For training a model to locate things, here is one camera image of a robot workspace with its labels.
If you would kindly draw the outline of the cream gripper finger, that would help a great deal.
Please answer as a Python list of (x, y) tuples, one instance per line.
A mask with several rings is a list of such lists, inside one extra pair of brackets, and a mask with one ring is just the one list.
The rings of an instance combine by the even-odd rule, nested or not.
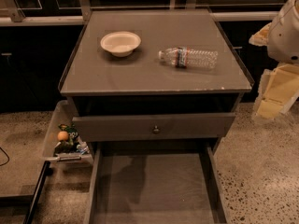
[(258, 32), (252, 35), (249, 39), (249, 43), (253, 46), (267, 46), (268, 45), (268, 34), (270, 30), (271, 23), (266, 24)]
[(279, 63), (273, 70), (265, 70), (260, 80), (253, 110), (264, 119), (286, 114), (299, 97), (299, 65)]

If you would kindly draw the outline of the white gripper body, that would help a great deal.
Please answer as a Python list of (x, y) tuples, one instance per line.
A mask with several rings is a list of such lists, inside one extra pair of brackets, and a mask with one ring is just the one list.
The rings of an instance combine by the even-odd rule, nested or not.
[(288, 0), (272, 20), (267, 53), (278, 62), (299, 63), (299, 0)]

